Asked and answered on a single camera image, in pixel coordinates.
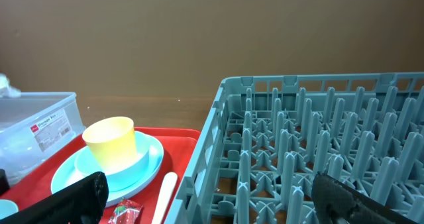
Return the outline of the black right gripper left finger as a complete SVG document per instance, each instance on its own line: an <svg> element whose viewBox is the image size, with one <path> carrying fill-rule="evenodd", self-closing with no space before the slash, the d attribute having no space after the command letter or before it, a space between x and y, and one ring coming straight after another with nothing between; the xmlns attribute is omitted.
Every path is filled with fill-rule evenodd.
<svg viewBox="0 0 424 224"><path fill-rule="evenodd" d="M36 204L1 220L2 224L100 222L109 196L104 173L95 172Z"/></svg>

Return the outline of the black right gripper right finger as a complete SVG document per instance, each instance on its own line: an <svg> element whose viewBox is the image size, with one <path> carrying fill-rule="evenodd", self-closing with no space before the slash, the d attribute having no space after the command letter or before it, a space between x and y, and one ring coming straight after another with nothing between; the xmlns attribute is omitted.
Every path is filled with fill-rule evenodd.
<svg viewBox="0 0 424 224"><path fill-rule="evenodd" d="M324 174L315 175L311 197L320 224L414 224L421 222L421 200L404 216Z"/></svg>

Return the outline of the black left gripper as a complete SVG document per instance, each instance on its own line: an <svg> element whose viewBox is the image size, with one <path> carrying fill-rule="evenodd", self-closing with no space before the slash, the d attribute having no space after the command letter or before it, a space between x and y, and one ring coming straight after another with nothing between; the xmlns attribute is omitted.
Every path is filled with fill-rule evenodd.
<svg viewBox="0 0 424 224"><path fill-rule="evenodd" d="M10 189L4 169L0 169L0 195L3 195Z"/></svg>

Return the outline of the red snack wrapper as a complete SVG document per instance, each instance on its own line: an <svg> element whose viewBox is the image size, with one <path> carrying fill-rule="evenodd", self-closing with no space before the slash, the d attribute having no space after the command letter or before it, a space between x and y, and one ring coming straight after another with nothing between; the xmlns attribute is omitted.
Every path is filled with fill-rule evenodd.
<svg viewBox="0 0 424 224"><path fill-rule="evenodd" d="M129 199L122 199L113 211L108 224L135 224L143 206Z"/></svg>

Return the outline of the white napkin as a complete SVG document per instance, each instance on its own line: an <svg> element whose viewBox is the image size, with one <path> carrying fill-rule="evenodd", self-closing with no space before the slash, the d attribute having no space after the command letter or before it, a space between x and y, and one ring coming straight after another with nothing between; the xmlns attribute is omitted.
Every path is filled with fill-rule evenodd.
<svg viewBox="0 0 424 224"><path fill-rule="evenodd" d="M11 86L5 74L0 74L0 97L18 98L20 96L21 90Z"/></svg>

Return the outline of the green rice bowl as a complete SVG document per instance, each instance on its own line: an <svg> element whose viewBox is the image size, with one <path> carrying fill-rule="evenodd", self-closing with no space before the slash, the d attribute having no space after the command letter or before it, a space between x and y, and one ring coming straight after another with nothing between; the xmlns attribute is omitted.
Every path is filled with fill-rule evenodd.
<svg viewBox="0 0 424 224"><path fill-rule="evenodd" d="M19 212L17 204L8 199L0 199L0 219Z"/></svg>

